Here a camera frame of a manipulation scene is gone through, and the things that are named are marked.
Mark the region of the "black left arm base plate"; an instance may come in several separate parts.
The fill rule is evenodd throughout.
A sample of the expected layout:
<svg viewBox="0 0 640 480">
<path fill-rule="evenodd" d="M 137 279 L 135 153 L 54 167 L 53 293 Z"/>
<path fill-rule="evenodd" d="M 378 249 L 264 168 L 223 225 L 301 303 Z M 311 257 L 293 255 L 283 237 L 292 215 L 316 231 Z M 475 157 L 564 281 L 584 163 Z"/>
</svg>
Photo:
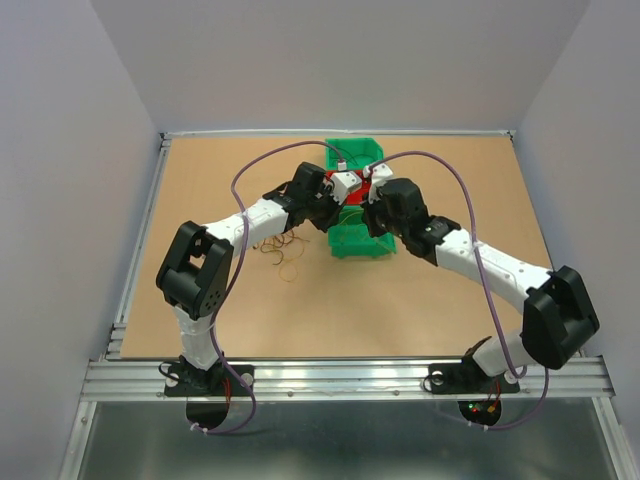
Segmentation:
<svg viewBox="0 0 640 480">
<path fill-rule="evenodd" d="M 220 363 L 210 371 L 202 371 L 178 362 L 164 362 L 158 370 L 165 380 L 163 394 L 169 398 L 223 397 L 227 391 L 232 397 L 249 397 L 241 382 Z"/>
</svg>

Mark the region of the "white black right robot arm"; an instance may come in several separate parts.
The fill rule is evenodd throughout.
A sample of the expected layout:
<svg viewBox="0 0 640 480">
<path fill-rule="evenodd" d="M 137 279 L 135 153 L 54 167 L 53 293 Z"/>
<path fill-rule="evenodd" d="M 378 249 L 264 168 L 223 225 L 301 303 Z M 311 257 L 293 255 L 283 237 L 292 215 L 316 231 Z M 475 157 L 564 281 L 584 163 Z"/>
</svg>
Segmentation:
<svg viewBox="0 0 640 480">
<path fill-rule="evenodd" d="M 373 182 L 362 207 L 371 235 L 396 236 L 412 255 L 480 284 L 488 301 L 499 296 L 521 313 L 520 329 L 498 328 L 465 353 L 460 378 L 466 387 L 482 390 L 496 376 L 531 365 L 559 370 L 599 330 L 575 269 L 549 270 L 478 241 L 458 223 L 430 214 L 411 180 Z"/>
</svg>

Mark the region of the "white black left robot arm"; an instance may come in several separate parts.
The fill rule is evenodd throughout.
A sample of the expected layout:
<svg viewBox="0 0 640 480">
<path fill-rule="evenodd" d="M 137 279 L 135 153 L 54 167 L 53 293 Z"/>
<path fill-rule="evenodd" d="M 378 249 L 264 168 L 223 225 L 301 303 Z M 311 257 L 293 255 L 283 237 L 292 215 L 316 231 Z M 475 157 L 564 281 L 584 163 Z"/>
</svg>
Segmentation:
<svg viewBox="0 0 640 480">
<path fill-rule="evenodd" d="M 246 211 L 207 225 L 183 223 L 156 277 L 156 286 L 176 315 L 182 343 L 182 354 L 168 378 L 202 394 L 215 392 L 224 368 L 212 343 L 212 322 L 233 284 L 232 262 L 261 241 L 307 220 L 327 231 L 337 223 L 348 196 L 361 186 L 352 171 L 328 173 L 303 162 L 290 181 L 265 193 Z"/>
</svg>

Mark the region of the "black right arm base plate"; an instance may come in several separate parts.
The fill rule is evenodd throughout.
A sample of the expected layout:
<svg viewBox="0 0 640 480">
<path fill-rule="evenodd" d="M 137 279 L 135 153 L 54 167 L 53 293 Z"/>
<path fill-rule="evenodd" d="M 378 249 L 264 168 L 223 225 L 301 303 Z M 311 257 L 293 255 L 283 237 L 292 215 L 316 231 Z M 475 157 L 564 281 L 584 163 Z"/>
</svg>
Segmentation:
<svg viewBox="0 0 640 480">
<path fill-rule="evenodd" d="M 461 362 L 436 363 L 428 367 L 422 388 L 434 395 L 515 394 L 518 383 L 509 383 L 503 375 L 487 376 L 479 367 Z"/>
</svg>

